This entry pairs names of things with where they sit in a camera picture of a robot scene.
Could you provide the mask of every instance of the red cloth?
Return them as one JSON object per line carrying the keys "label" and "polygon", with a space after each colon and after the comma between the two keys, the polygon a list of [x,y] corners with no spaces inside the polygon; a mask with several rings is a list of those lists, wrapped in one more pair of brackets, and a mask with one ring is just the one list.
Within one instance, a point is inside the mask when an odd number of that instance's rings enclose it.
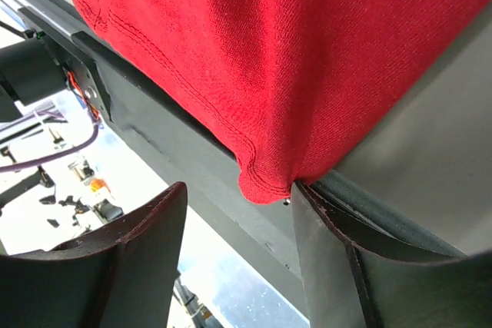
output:
{"label": "red cloth", "polygon": [[257,203],[332,168],[488,2],[74,0],[235,153]]}

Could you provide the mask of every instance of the black cable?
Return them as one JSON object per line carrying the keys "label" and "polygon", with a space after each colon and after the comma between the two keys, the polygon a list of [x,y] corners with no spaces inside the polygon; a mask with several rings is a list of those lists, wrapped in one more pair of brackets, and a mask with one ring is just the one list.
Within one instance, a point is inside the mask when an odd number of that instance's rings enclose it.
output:
{"label": "black cable", "polygon": [[0,27],[4,28],[7,31],[10,31],[12,34],[14,34],[20,38],[25,38],[24,32],[19,31],[17,28],[14,28],[10,25],[7,25],[5,22],[0,21]]}

